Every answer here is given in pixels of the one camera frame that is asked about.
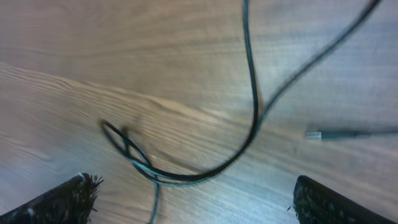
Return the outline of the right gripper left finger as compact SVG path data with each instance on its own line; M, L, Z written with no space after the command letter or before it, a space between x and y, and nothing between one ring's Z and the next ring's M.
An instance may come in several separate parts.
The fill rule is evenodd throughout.
M101 177L79 173L70 180L1 215L1 224L87 224Z

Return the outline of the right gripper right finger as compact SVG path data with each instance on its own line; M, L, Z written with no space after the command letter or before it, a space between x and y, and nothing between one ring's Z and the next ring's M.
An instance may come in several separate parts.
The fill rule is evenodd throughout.
M293 208L300 224L395 224L306 175L297 178Z

